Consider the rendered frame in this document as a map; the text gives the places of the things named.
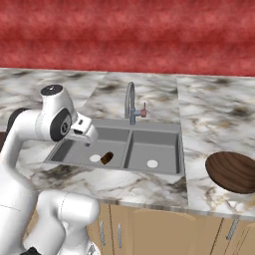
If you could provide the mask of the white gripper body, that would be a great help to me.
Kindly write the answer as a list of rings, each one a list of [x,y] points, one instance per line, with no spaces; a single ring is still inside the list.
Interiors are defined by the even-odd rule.
[[[98,139],[98,131],[94,125],[91,125],[87,131],[71,129],[67,134],[67,139],[80,141],[85,144],[92,144]]]

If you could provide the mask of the brown sweet potato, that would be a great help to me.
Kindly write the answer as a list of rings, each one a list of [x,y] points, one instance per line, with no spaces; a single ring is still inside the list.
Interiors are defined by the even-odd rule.
[[[111,151],[108,151],[102,158],[101,158],[101,163],[102,164],[107,164],[109,163],[114,157],[114,154]]]

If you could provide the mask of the grey double sink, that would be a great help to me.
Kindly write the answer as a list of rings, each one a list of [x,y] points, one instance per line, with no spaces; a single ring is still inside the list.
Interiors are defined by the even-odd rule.
[[[64,139],[46,157],[47,163],[100,167],[184,176],[180,125],[93,119],[99,137],[92,145]],[[102,164],[111,151],[113,159]]]

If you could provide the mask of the dark wooden bowl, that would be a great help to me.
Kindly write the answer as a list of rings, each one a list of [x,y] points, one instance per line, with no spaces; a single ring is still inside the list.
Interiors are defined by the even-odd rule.
[[[255,193],[255,160],[237,152],[218,151],[205,161],[209,177],[220,187],[235,193]]]

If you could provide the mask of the grey tap with red lever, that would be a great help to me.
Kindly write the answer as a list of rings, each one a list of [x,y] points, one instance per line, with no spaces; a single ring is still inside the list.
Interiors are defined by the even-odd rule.
[[[125,97],[125,118],[129,119],[131,126],[135,125],[136,117],[146,117],[146,106],[143,106],[141,110],[137,110],[134,105],[134,83],[129,82],[127,85],[126,97]]]

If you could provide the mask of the tan cupboard door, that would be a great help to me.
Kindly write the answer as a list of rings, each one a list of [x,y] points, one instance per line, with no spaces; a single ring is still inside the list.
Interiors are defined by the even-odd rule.
[[[112,205],[112,230],[115,255],[132,255],[132,213],[134,208]],[[122,224],[123,247],[118,245],[118,224]]]
[[[226,240],[225,236],[229,231],[232,220],[233,219],[230,218],[223,218],[221,220],[210,255],[237,255],[241,235],[243,234],[245,227],[249,225],[249,222],[239,220],[231,240]]]
[[[237,255],[255,255],[255,223],[245,227],[241,235]]]
[[[106,246],[102,246],[100,236],[100,222],[104,221]],[[113,240],[112,240],[112,223],[110,206],[105,203],[100,204],[100,215],[98,219],[88,226],[88,232],[91,240],[100,249],[102,255],[114,255]]]

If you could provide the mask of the wide tan cupboard panel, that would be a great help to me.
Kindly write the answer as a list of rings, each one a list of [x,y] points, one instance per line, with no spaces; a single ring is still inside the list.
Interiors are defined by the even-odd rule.
[[[133,255],[211,255],[221,219],[159,210],[132,214]]]

